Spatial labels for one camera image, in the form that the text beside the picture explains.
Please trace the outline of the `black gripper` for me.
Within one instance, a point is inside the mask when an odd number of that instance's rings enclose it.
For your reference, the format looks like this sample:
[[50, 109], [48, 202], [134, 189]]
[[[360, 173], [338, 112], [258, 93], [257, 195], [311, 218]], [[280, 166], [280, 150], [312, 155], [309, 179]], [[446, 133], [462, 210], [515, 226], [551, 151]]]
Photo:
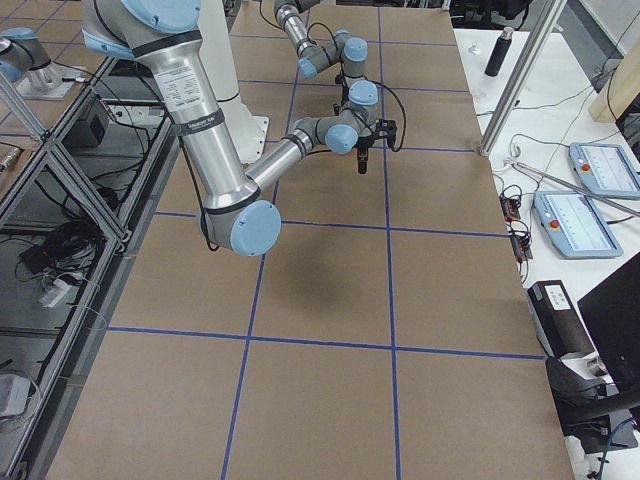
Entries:
[[375, 143], [375, 141], [376, 141], [375, 135], [369, 134], [367, 136], [361, 136], [355, 145], [355, 148], [357, 151], [359, 174], [364, 174], [368, 172], [369, 149]]
[[335, 113], [340, 113], [342, 108], [349, 100], [349, 85], [346, 80], [346, 77], [343, 74], [338, 74], [335, 76], [334, 83], [339, 85], [341, 88], [341, 99], [338, 103], [333, 104], [333, 109]]

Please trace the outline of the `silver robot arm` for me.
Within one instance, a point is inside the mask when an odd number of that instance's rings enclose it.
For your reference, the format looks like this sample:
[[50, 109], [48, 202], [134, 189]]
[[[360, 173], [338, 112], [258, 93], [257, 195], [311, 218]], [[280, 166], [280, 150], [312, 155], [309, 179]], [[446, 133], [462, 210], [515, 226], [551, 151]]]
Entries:
[[[301, 14], [318, 4], [319, 1], [275, 1], [274, 19], [277, 27], [291, 41], [298, 57], [298, 70], [305, 78], [315, 78], [335, 65], [340, 67], [335, 83], [341, 87], [340, 105], [344, 105], [348, 100], [349, 88], [365, 77], [368, 44], [347, 30], [332, 31], [321, 22], [306, 26]], [[319, 43], [312, 37], [311, 29], [314, 26], [321, 26], [328, 32], [327, 42]]]
[[292, 43], [298, 69], [312, 78], [340, 65], [346, 101], [334, 116], [304, 118], [270, 153], [243, 166], [241, 126], [231, 111], [237, 77], [224, 8], [219, 1], [85, 1], [86, 46], [136, 61], [150, 70], [176, 135], [195, 164], [207, 192], [201, 229], [214, 244], [243, 256], [260, 256], [281, 231], [281, 215], [262, 199], [291, 166], [325, 145], [349, 153], [379, 124], [378, 93], [364, 76], [365, 40], [346, 30], [324, 45], [312, 39], [301, 18], [311, 1], [277, 1], [274, 19]]

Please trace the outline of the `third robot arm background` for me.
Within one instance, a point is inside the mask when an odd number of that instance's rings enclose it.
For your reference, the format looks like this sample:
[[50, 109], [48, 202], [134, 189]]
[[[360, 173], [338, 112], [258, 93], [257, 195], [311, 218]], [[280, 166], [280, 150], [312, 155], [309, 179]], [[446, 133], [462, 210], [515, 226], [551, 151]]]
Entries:
[[74, 79], [56, 65], [35, 32], [15, 27], [1, 32], [1, 72], [25, 99], [61, 101]]

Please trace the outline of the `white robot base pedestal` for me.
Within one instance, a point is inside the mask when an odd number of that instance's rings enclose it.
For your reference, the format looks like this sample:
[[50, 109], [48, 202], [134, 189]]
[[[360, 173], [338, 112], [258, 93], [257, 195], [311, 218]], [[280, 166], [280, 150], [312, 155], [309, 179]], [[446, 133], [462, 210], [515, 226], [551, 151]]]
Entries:
[[269, 118], [253, 115], [242, 100], [223, 2], [201, 1], [197, 25], [203, 41], [201, 62], [240, 161], [248, 167], [263, 154]]

